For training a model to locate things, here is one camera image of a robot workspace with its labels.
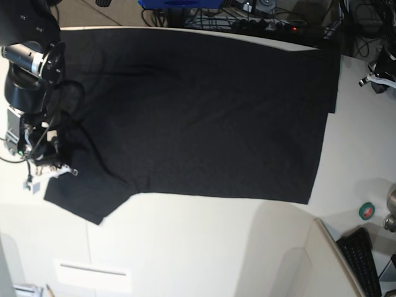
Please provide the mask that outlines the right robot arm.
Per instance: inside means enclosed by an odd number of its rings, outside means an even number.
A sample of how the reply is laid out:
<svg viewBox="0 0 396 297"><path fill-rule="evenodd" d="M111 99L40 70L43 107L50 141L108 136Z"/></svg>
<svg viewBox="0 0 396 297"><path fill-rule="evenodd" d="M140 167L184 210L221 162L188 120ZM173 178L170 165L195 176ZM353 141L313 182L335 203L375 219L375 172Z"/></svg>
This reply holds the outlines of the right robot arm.
<svg viewBox="0 0 396 297"><path fill-rule="evenodd" d="M73 86L79 100L83 86L63 81L66 45L48 1L1 1L1 57L9 68L4 83L8 103L5 148L22 161L77 174L62 156L57 135L64 128L48 112L52 94Z"/></svg>

